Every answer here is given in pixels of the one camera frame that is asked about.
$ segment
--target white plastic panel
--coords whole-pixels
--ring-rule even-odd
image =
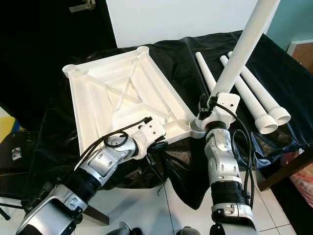
[[[204,136],[192,129],[196,117],[151,59],[148,47],[67,65],[63,72],[70,82],[81,153],[101,136],[144,117],[163,125],[168,143]],[[126,132],[137,130],[135,126]]]
[[[242,30],[257,0],[106,0],[117,47]]]

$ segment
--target white plastic tray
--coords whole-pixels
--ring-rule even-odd
[[[148,47],[62,70],[70,82],[81,153],[101,136],[150,116],[163,125],[168,143],[204,136]]]

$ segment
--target door handle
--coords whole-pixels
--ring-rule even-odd
[[[69,7],[69,11],[74,13],[77,11],[93,10],[96,6],[96,2],[94,0],[83,0],[83,2],[85,4]]]

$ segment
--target black cable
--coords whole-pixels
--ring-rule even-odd
[[[250,176],[250,179],[251,179],[250,207],[252,209],[252,207],[253,207],[253,198],[252,198],[252,196],[254,196],[254,181],[253,181],[253,176],[252,176],[252,171],[251,171],[251,166],[252,166],[252,156],[251,156],[252,155],[252,146],[251,146],[250,134],[249,134],[246,126],[244,125],[244,123],[231,110],[229,110],[228,108],[226,108],[223,105],[218,104],[216,102],[214,102],[212,104],[210,103],[210,105],[217,106],[217,107],[225,110],[226,112],[228,112],[230,115],[232,115],[242,125],[242,128],[244,129],[244,132],[246,134],[247,144],[248,144],[248,162],[247,162],[247,165],[246,165],[246,175],[245,175],[245,181],[244,181],[244,191],[247,192],[248,178]]]
[[[147,124],[147,123],[148,123],[149,121],[151,121],[151,120],[152,120],[151,117],[145,117],[145,118],[143,118],[142,120],[140,120],[140,121],[138,121],[138,122],[135,122],[135,123],[133,123],[133,124],[131,124],[131,125],[128,125],[128,126],[123,127],[123,128],[121,128],[121,129],[119,129],[119,130],[117,130],[117,131],[114,131],[114,132],[112,132],[112,133],[109,133],[109,134],[107,134],[107,135],[105,135],[105,136],[100,137],[100,138],[97,139],[95,142],[93,142],[93,143],[82,153],[82,155],[81,155],[80,158],[79,158],[79,161],[77,161],[75,164],[78,164],[80,161],[81,161],[81,163],[82,163],[82,162],[84,161],[84,159],[88,158],[88,157],[93,153],[93,151],[96,149],[96,147],[97,147],[102,141],[104,142],[104,144],[105,144],[106,146],[111,147],[111,148],[117,148],[117,147],[122,146],[122,145],[127,141],[127,139],[128,139],[128,134],[127,134],[126,132],[124,132],[124,130],[129,129],[129,128],[133,127],[133,126],[136,126],[136,125],[138,125],[138,124],[140,124],[140,123],[142,123],[142,122],[144,122],[145,124]],[[108,138],[109,138],[110,136],[112,136],[112,135],[119,134],[119,133],[122,134],[121,137],[125,137],[125,139],[122,141],[122,143],[120,143],[120,144],[115,144],[115,145],[108,144]],[[56,182],[53,182],[53,184],[56,184],[57,182],[62,181],[62,180],[65,179],[70,173],[73,173],[73,172],[74,172],[74,169],[69,170],[61,179],[58,179]]]
[[[237,155],[237,152],[235,152],[235,136],[236,136],[236,133],[238,132],[241,132],[241,134],[244,136],[245,140],[246,140],[246,143],[248,142],[247,140],[247,137],[245,135],[245,133],[240,130],[240,129],[237,129],[234,131],[233,135],[232,135],[232,138],[231,138],[231,149],[232,149],[232,152],[234,154],[234,156],[237,157],[237,159],[239,158],[238,155]],[[250,179],[251,179],[251,189],[254,188],[254,179],[253,179],[253,174],[252,174],[252,164],[250,165],[250,171],[249,171],[249,176],[250,176]],[[251,200],[250,200],[250,207],[252,208],[253,207],[253,199],[254,199],[254,190],[251,190]]]

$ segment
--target dark door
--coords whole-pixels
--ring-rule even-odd
[[[1,7],[0,105],[27,129],[38,128],[69,57],[116,42],[105,0],[71,13],[81,0],[7,1]]]

